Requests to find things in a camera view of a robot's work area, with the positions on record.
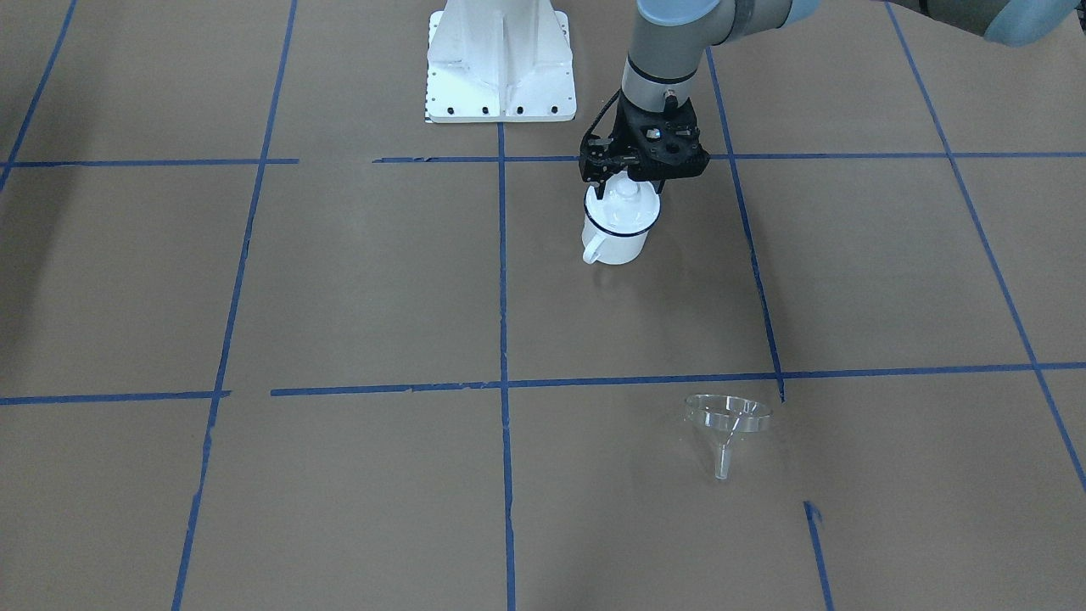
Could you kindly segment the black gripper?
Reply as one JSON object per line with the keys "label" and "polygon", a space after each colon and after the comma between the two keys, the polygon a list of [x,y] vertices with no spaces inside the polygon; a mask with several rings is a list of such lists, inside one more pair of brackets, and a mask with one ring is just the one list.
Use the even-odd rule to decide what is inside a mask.
{"label": "black gripper", "polygon": [[651,182],[657,196],[669,179],[699,177],[710,161],[700,144],[700,128],[690,100],[664,100],[662,112],[649,112],[615,93],[601,109],[580,143],[580,178],[605,198],[613,175],[627,171],[637,182]]}

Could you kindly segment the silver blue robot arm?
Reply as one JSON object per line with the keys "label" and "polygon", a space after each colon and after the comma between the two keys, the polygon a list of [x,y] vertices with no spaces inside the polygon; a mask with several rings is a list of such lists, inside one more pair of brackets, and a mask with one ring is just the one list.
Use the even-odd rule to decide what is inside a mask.
{"label": "silver blue robot arm", "polygon": [[[580,177],[594,198],[614,177],[647,182],[655,193],[671,179],[699,177],[711,160],[700,143],[691,86],[705,51],[807,20],[815,1],[640,1],[622,80],[605,103],[613,130],[586,129]],[[1082,1],[904,1],[904,10],[1019,48],[1038,42]]]}

